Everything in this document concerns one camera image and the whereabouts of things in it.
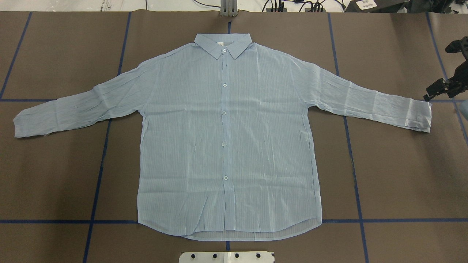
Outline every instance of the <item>white floor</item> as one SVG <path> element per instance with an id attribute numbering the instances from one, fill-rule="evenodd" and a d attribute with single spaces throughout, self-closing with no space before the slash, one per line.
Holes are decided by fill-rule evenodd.
<path id="1" fill-rule="evenodd" d="M 204 4 L 219 6 L 220 0 L 198 0 Z M 350 0 L 344 0 L 348 6 Z M 265 0 L 238 0 L 240 10 L 260 12 Z M 285 2 L 288 12 L 298 12 L 302 3 Z M 327 12 L 343 12 L 335 0 L 323 3 Z M 466 5 L 451 5 L 452 9 L 468 14 Z M 0 11 L 134 11 L 146 9 L 145 0 L 0 0 Z M 147 9 L 151 11 L 204 11 L 218 10 L 216 7 L 204 7 L 193 0 L 147 0 Z"/>

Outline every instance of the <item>shirt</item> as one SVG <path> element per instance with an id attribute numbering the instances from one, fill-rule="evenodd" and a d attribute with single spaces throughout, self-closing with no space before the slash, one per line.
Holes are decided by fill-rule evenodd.
<path id="1" fill-rule="evenodd" d="M 311 106 L 430 130 L 428 102 L 362 88 L 250 34 L 198 34 L 90 91 L 23 110 L 15 136 L 138 111 L 139 223 L 194 240 L 279 240 L 322 222 Z"/>

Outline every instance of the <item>shirt sleeve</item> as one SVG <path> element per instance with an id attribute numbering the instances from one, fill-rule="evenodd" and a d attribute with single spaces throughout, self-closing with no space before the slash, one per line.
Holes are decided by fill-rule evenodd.
<path id="1" fill-rule="evenodd" d="M 292 59 L 291 74 L 299 99 L 308 107 L 430 132 L 432 104 L 428 102 L 360 87 L 297 58 Z"/>
<path id="2" fill-rule="evenodd" d="M 155 83 L 150 62 L 145 61 L 90 91 L 21 111 L 13 120 L 15 137 L 78 129 L 142 110 Z"/>

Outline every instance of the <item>shirt's right sleeve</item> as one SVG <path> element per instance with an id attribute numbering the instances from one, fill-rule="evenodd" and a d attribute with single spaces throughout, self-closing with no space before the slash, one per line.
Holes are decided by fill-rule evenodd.
<path id="1" fill-rule="evenodd" d="M 142 110 L 154 88 L 154 72 L 147 60 L 90 91 L 25 109 L 13 120 L 15 137 L 78 129 Z"/>
<path id="2" fill-rule="evenodd" d="M 290 70 L 299 99 L 308 107 L 317 106 L 338 115 L 415 131 L 430 131 L 432 104 L 428 102 L 360 87 L 297 58 L 292 58 Z"/>

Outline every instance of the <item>shirt collar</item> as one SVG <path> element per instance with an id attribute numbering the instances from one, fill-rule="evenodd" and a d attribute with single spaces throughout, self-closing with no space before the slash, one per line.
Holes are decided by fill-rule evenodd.
<path id="1" fill-rule="evenodd" d="M 217 42 L 232 42 L 227 46 L 221 46 Z M 236 59 L 252 43 L 250 34 L 197 34 L 195 44 L 218 59 L 223 49 Z"/>

